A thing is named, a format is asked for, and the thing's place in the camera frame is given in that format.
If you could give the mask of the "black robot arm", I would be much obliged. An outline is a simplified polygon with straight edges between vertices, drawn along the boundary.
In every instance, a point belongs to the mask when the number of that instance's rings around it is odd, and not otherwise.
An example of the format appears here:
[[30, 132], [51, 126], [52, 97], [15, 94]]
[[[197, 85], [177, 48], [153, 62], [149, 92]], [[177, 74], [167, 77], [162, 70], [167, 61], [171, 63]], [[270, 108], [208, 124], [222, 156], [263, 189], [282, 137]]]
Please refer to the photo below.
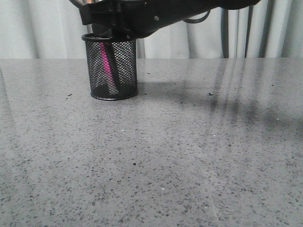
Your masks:
[[215, 8], [237, 10], [256, 4], [257, 0], [101, 0], [78, 8], [83, 25], [100, 24], [115, 36], [145, 38]]

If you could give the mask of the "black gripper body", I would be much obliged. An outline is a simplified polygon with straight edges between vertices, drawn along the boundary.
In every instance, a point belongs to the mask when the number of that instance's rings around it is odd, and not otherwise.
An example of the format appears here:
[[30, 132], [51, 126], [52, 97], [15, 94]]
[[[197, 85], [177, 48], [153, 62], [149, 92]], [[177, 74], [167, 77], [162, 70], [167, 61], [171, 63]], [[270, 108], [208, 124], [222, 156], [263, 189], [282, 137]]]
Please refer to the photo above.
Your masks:
[[80, 7], [83, 25], [92, 25], [94, 37], [125, 38], [131, 32], [119, 0], [101, 0]]

